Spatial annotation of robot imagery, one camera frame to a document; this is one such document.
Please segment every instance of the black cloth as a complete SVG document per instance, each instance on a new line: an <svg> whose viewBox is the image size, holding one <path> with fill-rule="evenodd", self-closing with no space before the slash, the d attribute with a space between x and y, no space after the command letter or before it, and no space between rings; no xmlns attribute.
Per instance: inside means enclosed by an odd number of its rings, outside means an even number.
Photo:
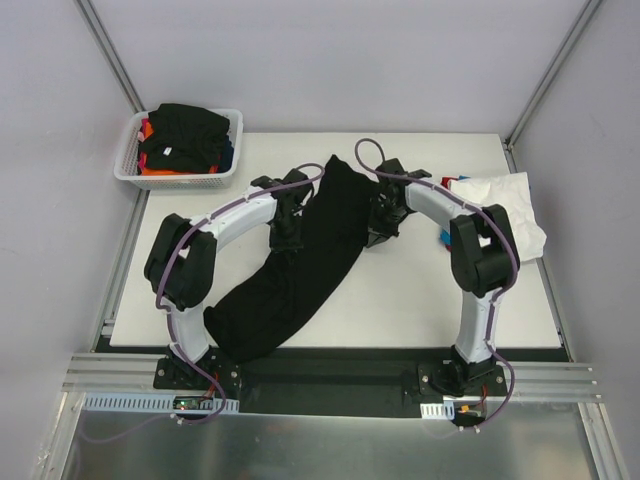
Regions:
<svg viewBox="0 0 640 480"><path fill-rule="evenodd" d="M229 119L205 108L163 103L149 112L153 133L140 145L146 167L183 173L209 173L218 165Z"/></svg>
<svg viewBox="0 0 640 480"><path fill-rule="evenodd" d="M331 157L317 195L302 214L304 248L271 253L251 278L205 310L207 330L234 361L273 351L336 289L367 243L374 186Z"/></svg>

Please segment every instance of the gray wall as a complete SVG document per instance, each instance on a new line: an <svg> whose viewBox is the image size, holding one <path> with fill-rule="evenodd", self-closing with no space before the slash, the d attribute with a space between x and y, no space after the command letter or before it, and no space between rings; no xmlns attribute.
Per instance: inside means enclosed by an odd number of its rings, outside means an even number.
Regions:
<svg viewBox="0 0 640 480"><path fill-rule="evenodd" d="M148 109L252 131L507 135L584 0L95 0Z"/></svg>
<svg viewBox="0 0 640 480"><path fill-rule="evenodd" d="M0 2L0 477L27 478L86 345L133 190L131 110L71 0Z"/></svg>
<svg viewBox="0 0 640 480"><path fill-rule="evenodd" d="M597 366L632 478L640 478L640 2L608 0L516 157L578 360Z"/></svg>

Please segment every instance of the white towel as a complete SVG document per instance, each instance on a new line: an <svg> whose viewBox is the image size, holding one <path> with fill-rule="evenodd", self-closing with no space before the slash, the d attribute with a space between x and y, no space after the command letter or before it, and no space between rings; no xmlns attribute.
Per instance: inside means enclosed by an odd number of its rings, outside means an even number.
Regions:
<svg viewBox="0 0 640 480"><path fill-rule="evenodd" d="M529 177L514 173L502 177L467 178L452 181L451 191L482 206L502 205L507 211L520 261L542 256L547 235L536 224L529 194Z"/></svg>

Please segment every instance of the tabletop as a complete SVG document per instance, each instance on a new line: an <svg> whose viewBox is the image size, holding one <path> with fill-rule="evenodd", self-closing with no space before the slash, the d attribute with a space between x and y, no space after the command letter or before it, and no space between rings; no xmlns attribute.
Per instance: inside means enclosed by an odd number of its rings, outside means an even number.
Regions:
<svg viewBox="0 0 640 480"><path fill-rule="evenodd" d="M206 191L152 191L116 315L112 346L166 346L164 314L143 267L162 220L171 213L206 213L238 197L254 178L283 177L306 162L325 164L332 154L362 171L355 142L379 141L387 158L407 170L442 176L496 176L509 173L498 135L433 133L248 133L243 136L238 170L231 187ZM363 160L376 167L380 157L363 145ZM440 229L422 215L411 215L400 236L365 249L355 265L311 320L286 347L430 348L448 347L460 326L462 292L451 274ZM218 253L213 288L205 300L215 305L251 276L269 254L269 227L249 231ZM535 262L522 265L518 281L500 308L496 345L501 348L558 348L551 307Z"/></svg>

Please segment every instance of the white laundry basket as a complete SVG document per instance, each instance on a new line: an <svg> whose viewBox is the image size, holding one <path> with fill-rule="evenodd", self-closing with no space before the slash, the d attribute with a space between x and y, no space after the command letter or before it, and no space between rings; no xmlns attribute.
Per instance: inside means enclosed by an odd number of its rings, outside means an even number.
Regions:
<svg viewBox="0 0 640 480"><path fill-rule="evenodd" d="M161 188L226 188L231 185L242 147L242 113L233 109L210 110L229 119L229 140L233 146L233 158L231 159L229 171L198 175L138 175L138 132L142 126L142 119L149 116L149 112L140 112L129 120L127 129L120 139L116 163L113 167L113 173L116 178L131 182L143 190Z"/></svg>

